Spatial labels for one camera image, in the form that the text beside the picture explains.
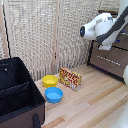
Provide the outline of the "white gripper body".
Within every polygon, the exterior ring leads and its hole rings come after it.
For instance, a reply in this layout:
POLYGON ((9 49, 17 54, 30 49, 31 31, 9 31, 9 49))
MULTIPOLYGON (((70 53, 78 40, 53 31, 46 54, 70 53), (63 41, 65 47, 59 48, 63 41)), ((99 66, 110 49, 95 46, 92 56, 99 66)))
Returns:
POLYGON ((99 44, 98 49, 109 51, 111 49, 113 43, 114 43, 113 40, 104 40, 104 41, 99 40, 98 41, 98 44, 99 44))

